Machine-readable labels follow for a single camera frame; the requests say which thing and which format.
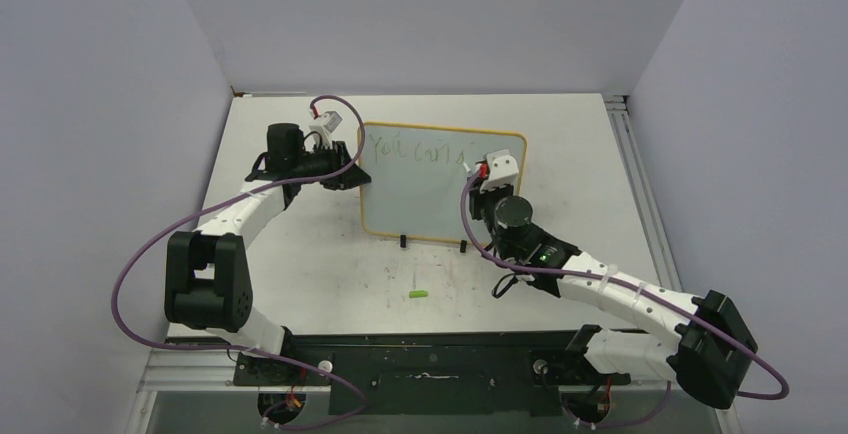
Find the white table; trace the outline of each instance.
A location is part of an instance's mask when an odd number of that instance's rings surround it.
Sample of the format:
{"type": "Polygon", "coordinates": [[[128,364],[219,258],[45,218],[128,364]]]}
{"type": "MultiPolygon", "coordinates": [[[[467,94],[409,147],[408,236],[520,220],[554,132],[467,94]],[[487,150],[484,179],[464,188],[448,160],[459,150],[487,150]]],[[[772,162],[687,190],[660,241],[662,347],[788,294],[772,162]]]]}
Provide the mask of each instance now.
{"type": "MultiPolygon", "coordinates": [[[[534,221],[600,260],[658,283],[603,100],[598,94],[351,96],[366,121],[409,122],[518,131],[529,142],[521,195],[534,221]]],[[[307,97],[233,100],[204,205],[233,196],[269,124],[306,128],[307,97]]],[[[335,134],[351,151],[357,124],[346,108],[324,101],[345,121],[335,134]]],[[[480,332],[631,327],[595,307],[556,299],[523,284],[490,295],[503,270],[469,246],[366,234],[359,191],[305,186],[248,251],[254,306],[295,334],[480,332]],[[429,297],[409,299],[410,290],[429,297]]],[[[199,335],[172,325],[170,336],[199,335]]]]}

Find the white wall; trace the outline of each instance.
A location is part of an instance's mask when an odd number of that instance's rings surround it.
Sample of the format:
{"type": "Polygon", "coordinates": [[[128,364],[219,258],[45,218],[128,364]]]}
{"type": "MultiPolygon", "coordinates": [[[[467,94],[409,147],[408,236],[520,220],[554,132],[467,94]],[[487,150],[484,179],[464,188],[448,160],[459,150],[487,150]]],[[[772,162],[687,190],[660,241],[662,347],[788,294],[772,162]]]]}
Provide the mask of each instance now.
{"type": "Polygon", "coordinates": [[[738,402],[747,432],[848,432],[846,33],[848,0],[685,0],[630,99],[684,287],[792,386],[738,402]]]}
{"type": "Polygon", "coordinates": [[[629,93],[682,0],[188,0],[237,90],[629,93]]]}
{"type": "MultiPolygon", "coordinates": [[[[199,206],[228,86],[184,0],[2,0],[0,36],[0,432],[122,432],[147,349],[109,292],[199,206]]],[[[122,298],[146,335],[162,259],[122,298]]]]}

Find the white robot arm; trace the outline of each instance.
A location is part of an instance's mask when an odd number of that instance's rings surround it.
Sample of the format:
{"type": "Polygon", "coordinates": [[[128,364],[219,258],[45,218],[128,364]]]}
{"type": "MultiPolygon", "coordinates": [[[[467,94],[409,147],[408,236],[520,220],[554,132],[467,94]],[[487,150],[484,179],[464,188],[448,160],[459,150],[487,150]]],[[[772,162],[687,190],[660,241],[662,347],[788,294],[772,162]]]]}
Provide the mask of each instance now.
{"type": "MultiPolygon", "coordinates": [[[[304,135],[296,124],[269,126],[268,151],[257,158],[240,192],[250,193],[283,179],[327,175],[348,164],[351,158],[345,144],[329,138],[339,119],[335,113],[315,119],[310,128],[320,140],[311,152],[304,148],[304,135]]],[[[346,190],[369,182],[368,174],[353,165],[321,185],[346,190]]],[[[271,219],[288,208],[300,188],[301,184],[286,184],[250,194],[197,230],[171,236],[165,266],[169,321],[204,329],[233,345],[282,351],[285,328],[253,307],[246,249],[271,219]],[[208,269],[214,270],[211,278],[197,275],[196,271],[208,269]]]]}
{"type": "MultiPolygon", "coordinates": [[[[518,175],[518,163],[509,151],[491,153],[476,166],[476,178],[466,186],[467,199],[463,196],[472,219],[482,220],[492,238],[487,248],[480,246],[484,257],[501,267],[512,266],[515,277],[507,288],[520,279],[556,297],[597,306],[637,327],[638,332],[617,332],[584,326],[575,336],[569,350],[582,354],[598,374],[676,380],[704,404],[730,407],[751,358],[690,317],[756,352],[756,342],[733,302],[715,291],[702,299],[644,282],[548,234],[533,224],[530,202],[514,195],[518,175]]],[[[504,291],[493,295],[500,297],[504,291]]]]}

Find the purple cable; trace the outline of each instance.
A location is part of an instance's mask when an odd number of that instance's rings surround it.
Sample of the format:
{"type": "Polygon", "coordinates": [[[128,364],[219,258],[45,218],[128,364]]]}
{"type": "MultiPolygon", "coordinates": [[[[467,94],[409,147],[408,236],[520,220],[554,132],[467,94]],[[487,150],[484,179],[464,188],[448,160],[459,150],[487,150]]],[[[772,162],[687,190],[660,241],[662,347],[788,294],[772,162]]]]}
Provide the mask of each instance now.
{"type": "Polygon", "coordinates": [[[657,417],[657,414],[659,414],[660,412],[662,412],[663,409],[665,409],[665,406],[668,404],[668,401],[670,399],[671,399],[671,381],[667,382],[666,385],[665,385],[665,395],[663,396],[662,401],[660,401],[660,403],[657,404],[657,407],[655,407],[651,412],[645,414],[644,416],[640,417],[639,419],[633,419],[633,420],[630,420],[630,421],[604,422],[604,423],[598,423],[598,424],[586,422],[583,419],[578,418],[577,416],[574,415],[574,413],[569,411],[568,408],[565,407],[565,406],[563,406],[563,409],[565,409],[565,412],[567,412],[568,415],[570,415],[573,419],[577,419],[579,421],[580,425],[583,426],[583,427],[592,427],[594,425],[595,429],[618,429],[620,427],[638,426],[639,424],[644,424],[644,423],[650,421],[651,419],[657,417]]]}
{"type": "MultiPolygon", "coordinates": [[[[312,102],[309,103],[310,109],[313,112],[315,112],[315,103],[317,103],[318,101],[325,100],[325,99],[331,99],[331,100],[334,100],[334,101],[338,101],[338,102],[344,104],[345,106],[347,106],[347,108],[350,109],[350,112],[352,112],[353,115],[356,117],[356,121],[359,123],[360,132],[362,132],[364,134],[365,124],[362,122],[362,117],[360,117],[359,112],[356,111],[356,108],[354,108],[351,103],[342,99],[341,97],[332,96],[332,95],[318,96],[315,99],[313,99],[312,102]]],[[[115,320],[115,324],[117,324],[118,328],[124,334],[126,334],[127,337],[129,337],[133,341],[135,341],[139,344],[143,344],[145,346],[154,348],[154,349],[163,349],[163,350],[169,350],[169,351],[211,351],[211,350],[229,349],[229,350],[232,350],[232,351],[252,352],[252,353],[261,355],[263,357],[267,357],[268,359],[273,359],[275,361],[285,362],[287,364],[291,364],[293,366],[297,366],[297,367],[306,369],[308,371],[315,372],[317,374],[320,374],[321,376],[328,377],[328,378],[332,379],[333,381],[336,381],[339,384],[350,389],[351,391],[353,391],[354,394],[356,394],[357,397],[362,399],[362,402],[363,402],[362,406],[360,406],[360,407],[358,407],[358,408],[356,408],[352,411],[348,411],[344,414],[341,414],[337,417],[325,419],[323,421],[315,422],[315,423],[312,423],[312,424],[305,424],[305,425],[302,425],[302,426],[279,426],[279,428],[282,429],[282,430],[305,431],[305,430],[308,430],[308,429],[315,429],[315,428],[318,428],[318,427],[323,427],[323,426],[327,426],[329,424],[333,424],[333,423],[336,423],[336,422],[339,422],[339,421],[343,421],[343,420],[348,419],[350,417],[353,417],[353,416],[359,414],[360,412],[362,412],[363,410],[365,410],[365,408],[367,407],[366,403],[368,402],[368,398],[365,396],[365,393],[363,393],[361,390],[359,390],[359,388],[357,388],[356,386],[354,386],[353,384],[348,382],[346,379],[343,379],[343,378],[341,378],[341,377],[339,377],[335,374],[332,374],[332,373],[329,373],[329,372],[324,372],[324,371],[318,369],[315,366],[311,366],[309,364],[306,364],[305,362],[301,362],[301,361],[298,361],[296,359],[291,359],[291,358],[288,358],[288,357],[280,356],[278,354],[272,354],[270,352],[265,352],[265,351],[262,351],[262,350],[259,350],[259,349],[256,349],[256,348],[247,347],[247,346],[230,346],[230,345],[226,345],[226,344],[222,344],[222,345],[218,345],[218,346],[179,346],[179,345],[164,344],[164,343],[161,343],[161,342],[151,341],[151,340],[145,339],[145,338],[141,337],[140,335],[136,334],[135,332],[133,332],[132,329],[130,329],[129,326],[127,326],[126,322],[124,322],[123,318],[121,317],[121,313],[118,311],[118,293],[121,291],[121,285],[124,283],[124,280],[127,278],[127,274],[130,273],[130,269],[132,269],[133,265],[135,265],[135,263],[139,260],[139,258],[141,258],[142,255],[144,255],[145,252],[147,252],[154,244],[159,242],[163,237],[167,236],[168,234],[170,234],[171,232],[176,230],[178,227],[182,226],[183,224],[185,224],[187,222],[193,221],[195,219],[199,219],[201,216],[205,216],[206,214],[215,212],[219,209],[229,207],[229,206],[241,201],[242,199],[246,199],[247,197],[249,197],[252,194],[257,194],[257,193],[260,193],[262,191],[266,191],[268,189],[273,189],[275,187],[279,187],[279,186],[282,186],[282,185],[285,185],[285,184],[295,184],[295,183],[297,183],[297,184],[307,184],[307,183],[312,183],[312,182],[321,182],[321,181],[325,181],[327,179],[333,178],[335,176],[338,176],[339,174],[344,173],[345,171],[347,171],[348,169],[353,167],[354,164],[356,164],[356,161],[359,159],[359,156],[362,155],[362,149],[363,149],[364,146],[365,146],[365,136],[361,135],[361,136],[359,136],[359,144],[357,145],[357,148],[356,148],[356,155],[353,156],[353,158],[350,160],[350,162],[348,162],[347,164],[342,166],[341,169],[339,169],[335,172],[331,172],[330,174],[325,174],[323,176],[299,177],[299,178],[295,178],[295,179],[284,179],[282,181],[276,181],[276,182],[272,182],[270,184],[266,184],[266,185],[261,186],[261,187],[257,187],[256,189],[253,189],[250,192],[241,193],[241,194],[233,197],[232,199],[229,199],[229,200],[226,200],[224,202],[215,204],[214,206],[207,207],[206,209],[203,209],[202,211],[195,212],[194,214],[186,216],[186,217],[180,219],[179,221],[171,224],[170,226],[166,227],[164,230],[162,230],[161,232],[159,232],[158,234],[156,234],[155,236],[150,238],[149,241],[145,242],[144,245],[141,246],[141,248],[138,251],[136,251],[135,254],[132,255],[132,257],[130,257],[130,260],[127,262],[127,264],[121,270],[121,274],[118,275],[118,280],[115,281],[115,287],[112,288],[112,304],[111,304],[112,305],[112,319],[115,320]]],[[[282,406],[284,403],[285,402],[279,402],[279,403],[274,404],[273,406],[269,407],[265,411],[265,413],[263,414],[263,417],[267,418],[269,413],[271,413],[277,407],[282,406]]]]}
{"type": "MultiPolygon", "coordinates": [[[[477,248],[478,251],[480,251],[480,254],[485,259],[492,261],[498,267],[502,267],[504,269],[511,269],[513,271],[518,271],[518,272],[526,272],[528,274],[549,274],[549,275],[565,274],[565,275],[569,275],[569,276],[582,277],[582,278],[585,278],[585,279],[592,279],[592,280],[598,280],[598,281],[604,279],[604,276],[602,276],[600,274],[592,274],[592,273],[588,273],[588,272],[570,271],[570,270],[566,270],[566,269],[547,269],[547,268],[542,268],[542,267],[519,266],[518,264],[513,264],[511,262],[506,262],[502,259],[498,259],[497,257],[495,257],[492,254],[490,254],[489,252],[487,252],[483,248],[483,246],[480,244],[480,241],[478,241],[474,237],[474,233],[471,231],[471,225],[468,223],[468,215],[466,214],[466,209],[467,209],[467,205],[468,205],[468,193],[471,191],[471,186],[472,186],[472,184],[474,184],[474,181],[476,181],[479,177],[480,177],[480,172],[479,171],[475,172],[468,179],[468,182],[465,184],[465,187],[462,189],[462,199],[460,199],[460,213],[459,214],[462,217],[462,227],[465,229],[465,233],[468,235],[468,239],[471,241],[472,244],[474,244],[474,247],[477,248]]],[[[612,284],[616,284],[616,285],[621,286],[621,287],[625,287],[625,288],[630,289],[631,291],[634,291],[634,292],[639,290],[638,286],[630,284],[629,282],[623,281],[621,279],[616,279],[614,276],[609,278],[609,280],[607,282],[610,282],[612,284]]],[[[759,392],[739,391],[737,393],[737,395],[739,397],[747,397],[747,398],[751,398],[751,399],[761,399],[761,400],[766,400],[766,401],[776,401],[776,400],[779,400],[779,399],[784,399],[784,398],[786,398],[786,396],[789,395],[789,383],[786,382],[786,378],[784,378],[782,374],[777,372],[777,369],[772,367],[769,363],[767,363],[760,356],[758,356],[757,353],[748,349],[747,346],[745,346],[741,342],[737,341],[733,337],[729,336],[728,334],[725,334],[723,331],[721,331],[719,328],[713,326],[709,322],[684,311],[683,309],[681,309],[681,308],[675,306],[674,304],[666,301],[662,297],[659,297],[659,296],[657,296],[657,295],[655,295],[655,294],[653,294],[649,291],[645,291],[645,290],[642,291],[642,295],[645,296],[646,298],[656,302],[657,304],[665,307],[666,309],[669,309],[672,312],[675,312],[675,313],[685,317],[686,319],[689,319],[690,321],[694,322],[695,324],[698,324],[699,326],[701,326],[704,329],[706,329],[707,331],[709,331],[711,334],[717,336],[718,338],[720,338],[724,342],[730,344],[731,346],[733,346],[734,349],[742,352],[743,354],[748,356],[752,361],[757,363],[760,367],[765,369],[766,372],[771,374],[772,377],[774,377],[777,380],[777,382],[780,383],[780,391],[775,393],[775,394],[762,394],[762,393],[759,393],[759,392]]]]}

